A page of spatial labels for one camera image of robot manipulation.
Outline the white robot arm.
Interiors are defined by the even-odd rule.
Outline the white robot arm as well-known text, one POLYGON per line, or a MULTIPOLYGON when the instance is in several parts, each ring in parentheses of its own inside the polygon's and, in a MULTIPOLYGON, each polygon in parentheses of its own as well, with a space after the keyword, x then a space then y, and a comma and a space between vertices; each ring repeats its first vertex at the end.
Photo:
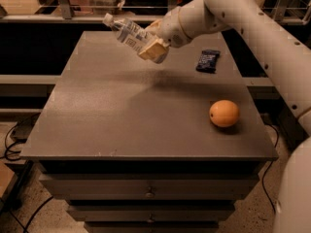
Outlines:
POLYGON ((193 0, 147 30, 179 48, 227 28, 242 37, 308 134, 284 169, 273 233, 311 233, 311 50, 267 16, 256 0, 193 0))

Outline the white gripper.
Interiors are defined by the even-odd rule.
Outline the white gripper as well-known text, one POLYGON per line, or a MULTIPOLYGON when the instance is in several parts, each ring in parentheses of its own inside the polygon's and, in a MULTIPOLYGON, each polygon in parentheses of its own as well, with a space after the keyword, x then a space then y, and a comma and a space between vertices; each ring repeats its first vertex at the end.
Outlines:
POLYGON ((180 7, 169 11, 162 19, 153 21, 145 30, 162 39, 155 39, 143 47, 138 56, 152 62, 162 62, 169 52, 169 47, 180 48, 191 42, 180 20, 180 7))

